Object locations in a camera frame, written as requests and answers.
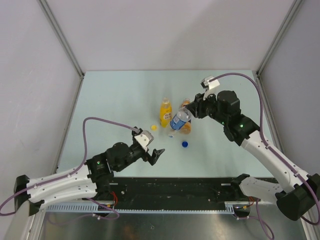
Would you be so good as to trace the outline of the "clear Pepsi bottle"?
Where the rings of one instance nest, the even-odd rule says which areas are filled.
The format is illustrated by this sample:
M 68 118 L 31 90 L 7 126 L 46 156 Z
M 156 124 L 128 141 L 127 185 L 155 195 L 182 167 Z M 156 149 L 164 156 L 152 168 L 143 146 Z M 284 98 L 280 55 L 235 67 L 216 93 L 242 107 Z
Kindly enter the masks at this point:
M 186 108 L 181 107 L 171 119 L 169 126 L 173 131 L 179 131 L 192 118 L 192 113 Z

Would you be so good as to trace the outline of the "orange Pocari Sweat bottle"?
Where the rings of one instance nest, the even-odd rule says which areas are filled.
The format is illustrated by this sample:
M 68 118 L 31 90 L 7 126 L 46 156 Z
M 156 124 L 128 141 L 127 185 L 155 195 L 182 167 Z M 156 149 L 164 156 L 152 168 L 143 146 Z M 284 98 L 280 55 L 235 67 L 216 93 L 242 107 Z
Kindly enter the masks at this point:
M 188 105 L 190 103 L 190 99 L 186 98 L 183 100 L 182 104 L 180 105 L 180 107 L 184 107 L 185 105 Z M 191 125 L 191 120 L 189 120 L 180 130 L 179 132 L 181 134 L 187 135 L 191 133 L 191 129 L 192 129 L 192 125 Z

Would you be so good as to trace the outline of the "yellow juice bottle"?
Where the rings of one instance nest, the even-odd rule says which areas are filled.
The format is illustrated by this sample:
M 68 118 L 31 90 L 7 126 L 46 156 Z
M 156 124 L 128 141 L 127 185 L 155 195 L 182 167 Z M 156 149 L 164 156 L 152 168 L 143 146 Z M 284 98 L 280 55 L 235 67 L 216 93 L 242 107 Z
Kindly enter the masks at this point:
M 162 128 L 166 128 L 172 119 L 172 104 L 171 101 L 164 97 L 162 99 L 160 110 L 159 110 L 159 120 Z

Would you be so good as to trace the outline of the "blue Pepsi bottle cap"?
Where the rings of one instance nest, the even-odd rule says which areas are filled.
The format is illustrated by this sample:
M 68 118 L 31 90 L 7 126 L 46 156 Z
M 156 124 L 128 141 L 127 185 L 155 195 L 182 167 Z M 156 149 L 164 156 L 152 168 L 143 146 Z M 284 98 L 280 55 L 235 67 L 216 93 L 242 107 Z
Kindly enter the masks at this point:
M 183 141 L 181 145 L 183 148 L 187 148 L 189 146 L 189 143 L 187 141 Z

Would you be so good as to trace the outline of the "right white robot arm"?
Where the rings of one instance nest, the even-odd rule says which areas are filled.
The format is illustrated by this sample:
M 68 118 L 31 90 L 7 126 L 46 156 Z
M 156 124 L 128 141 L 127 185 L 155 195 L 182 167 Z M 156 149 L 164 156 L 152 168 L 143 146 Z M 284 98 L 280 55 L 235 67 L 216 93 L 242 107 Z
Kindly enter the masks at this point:
M 302 218 L 313 206 L 320 206 L 320 176 L 299 168 L 271 144 L 262 128 L 241 113 L 240 100 L 234 91 L 223 90 L 207 98 L 197 94 L 186 108 L 195 118 L 210 117 L 222 124 L 228 140 L 252 154 L 277 181 L 272 183 L 242 174 L 230 188 L 235 200 L 242 201 L 248 196 L 275 204 L 293 221 Z

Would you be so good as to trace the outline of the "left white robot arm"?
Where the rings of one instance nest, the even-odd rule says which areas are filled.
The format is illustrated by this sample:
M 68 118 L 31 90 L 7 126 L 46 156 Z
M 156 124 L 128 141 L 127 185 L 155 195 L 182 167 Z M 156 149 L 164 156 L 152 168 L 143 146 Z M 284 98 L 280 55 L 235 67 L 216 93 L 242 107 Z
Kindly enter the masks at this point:
M 132 145 L 117 142 L 105 152 L 85 161 L 79 170 L 70 169 L 39 179 L 26 175 L 16 178 L 14 185 L 14 209 L 17 211 L 24 202 L 29 202 L 32 216 L 46 207 L 75 199 L 107 199 L 112 188 L 110 182 L 115 172 L 120 172 L 138 159 L 154 165 L 164 149 L 148 153 L 136 140 Z

